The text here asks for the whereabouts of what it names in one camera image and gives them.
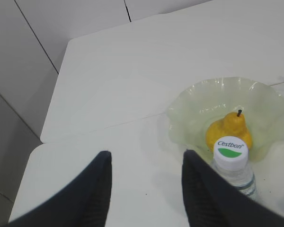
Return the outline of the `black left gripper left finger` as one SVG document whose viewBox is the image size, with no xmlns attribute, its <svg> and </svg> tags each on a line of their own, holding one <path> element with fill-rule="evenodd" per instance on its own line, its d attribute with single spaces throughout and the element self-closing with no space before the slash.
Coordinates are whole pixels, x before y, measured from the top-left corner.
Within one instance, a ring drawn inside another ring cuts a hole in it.
<svg viewBox="0 0 284 227">
<path fill-rule="evenodd" d="M 9 227 L 103 227 L 112 191 L 112 155 L 99 152 L 62 190 Z"/>
</svg>

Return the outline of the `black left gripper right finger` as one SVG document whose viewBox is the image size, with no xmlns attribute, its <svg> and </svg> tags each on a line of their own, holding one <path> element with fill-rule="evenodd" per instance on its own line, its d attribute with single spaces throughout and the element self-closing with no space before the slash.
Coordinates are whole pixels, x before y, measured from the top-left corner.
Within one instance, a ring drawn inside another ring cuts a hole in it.
<svg viewBox="0 0 284 227">
<path fill-rule="evenodd" d="M 191 227 L 284 227 L 284 217 L 239 192 L 194 150 L 183 154 L 181 183 Z"/>
</svg>

